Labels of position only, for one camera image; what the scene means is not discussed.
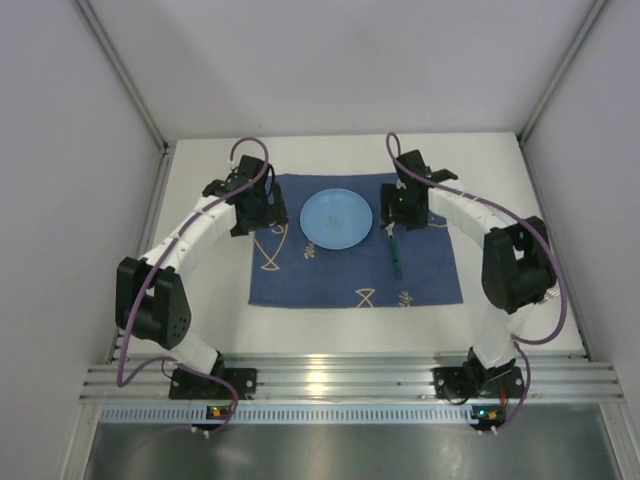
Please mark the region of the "metal spoon teal handle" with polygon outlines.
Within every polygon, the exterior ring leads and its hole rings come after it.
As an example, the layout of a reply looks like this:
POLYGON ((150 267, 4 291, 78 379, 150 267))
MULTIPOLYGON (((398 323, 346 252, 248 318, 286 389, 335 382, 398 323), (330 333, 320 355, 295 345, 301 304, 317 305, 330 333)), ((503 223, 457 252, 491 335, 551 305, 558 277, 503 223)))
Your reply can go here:
POLYGON ((399 256, 399 252, 398 252, 398 247, 397 247, 397 242, 395 240, 395 236, 394 236, 394 223, 389 223, 386 227, 385 227, 385 231, 387 233, 387 237, 389 240, 389 244, 390 244, 390 251, 391 251, 391 257, 392 257, 392 263, 393 263, 393 269, 394 269, 394 276, 396 279, 400 280, 403 278, 403 272, 402 272, 402 264, 401 264, 401 260, 400 260, 400 256, 399 256))

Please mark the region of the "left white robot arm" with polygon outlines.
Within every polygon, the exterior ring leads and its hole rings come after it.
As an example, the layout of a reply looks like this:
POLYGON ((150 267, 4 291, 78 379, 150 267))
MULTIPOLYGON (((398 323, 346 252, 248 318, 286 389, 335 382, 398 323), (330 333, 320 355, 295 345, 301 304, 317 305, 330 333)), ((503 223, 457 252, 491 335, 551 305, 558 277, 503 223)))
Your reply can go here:
POLYGON ((225 235, 246 236, 285 226, 282 190, 269 162, 244 155, 224 180, 205 187, 187 217, 140 258, 123 259, 116 270, 115 323, 127 336, 152 342, 164 357, 189 372, 220 376, 219 350, 191 326, 184 278, 225 235))

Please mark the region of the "blue cloth placemat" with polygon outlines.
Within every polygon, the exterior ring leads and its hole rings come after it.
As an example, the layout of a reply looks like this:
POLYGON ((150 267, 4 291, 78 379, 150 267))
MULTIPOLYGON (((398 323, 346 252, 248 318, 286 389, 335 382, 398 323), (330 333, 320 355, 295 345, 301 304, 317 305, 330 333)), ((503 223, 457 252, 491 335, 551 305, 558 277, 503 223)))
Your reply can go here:
POLYGON ((444 218, 430 215, 424 229, 394 227, 403 278, 394 276, 390 244, 380 225, 380 189, 393 173, 322 176, 283 174, 279 184, 289 223, 254 237, 249 302, 254 306, 340 309, 456 305, 463 301, 453 246, 444 218), (367 237, 346 250, 327 250, 301 230, 304 203, 325 189, 361 195, 373 212, 367 237))

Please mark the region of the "light blue plastic plate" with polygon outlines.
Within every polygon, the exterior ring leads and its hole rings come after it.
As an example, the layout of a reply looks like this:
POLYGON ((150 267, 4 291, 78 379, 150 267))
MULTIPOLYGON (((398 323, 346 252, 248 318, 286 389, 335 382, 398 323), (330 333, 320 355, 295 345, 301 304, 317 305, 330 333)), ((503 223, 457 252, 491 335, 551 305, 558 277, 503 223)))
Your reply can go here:
POLYGON ((342 188, 325 189, 303 205, 299 223, 306 238, 327 250, 346 250, 362 242, 373 224, 369 203, 342 188))

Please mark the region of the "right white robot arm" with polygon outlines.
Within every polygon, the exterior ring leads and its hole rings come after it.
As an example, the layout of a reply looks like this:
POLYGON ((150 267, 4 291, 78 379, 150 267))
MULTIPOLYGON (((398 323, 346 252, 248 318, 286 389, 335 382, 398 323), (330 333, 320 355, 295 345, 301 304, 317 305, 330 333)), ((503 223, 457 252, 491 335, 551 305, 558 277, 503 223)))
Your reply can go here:
POLYGON ((456 174, 431 170, 417 150, 392 161, 397 180, 381 186, 382 227, 392 237, 395 226, 424 229, 429 216, 436 215, 481 248, 481 287, 488 307, 466 364, 488 376, 510 370, 515 357, 511 317, 541 302, 557 281, 544 222, 538 217, 516 220, 465 192, 456 174))

